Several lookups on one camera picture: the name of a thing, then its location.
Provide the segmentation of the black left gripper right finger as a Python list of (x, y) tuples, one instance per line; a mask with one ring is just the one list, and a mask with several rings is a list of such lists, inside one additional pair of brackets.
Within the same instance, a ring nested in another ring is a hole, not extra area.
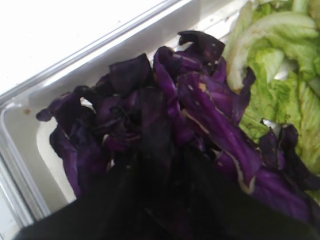
[(279, 172), (263, 169), (253, 195), (244, 193), (200, 152), (164, 150), (178, 184), (164, 226), (179, 240), (317, 240), (320, 209)]

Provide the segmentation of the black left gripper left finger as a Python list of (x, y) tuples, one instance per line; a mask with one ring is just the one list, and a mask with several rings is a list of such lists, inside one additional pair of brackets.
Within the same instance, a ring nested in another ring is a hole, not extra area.
[(142, 210), (139, 156), (125, 154), (83, 196), (29, 225), (16, 240), (158, 240), (160, 227)]

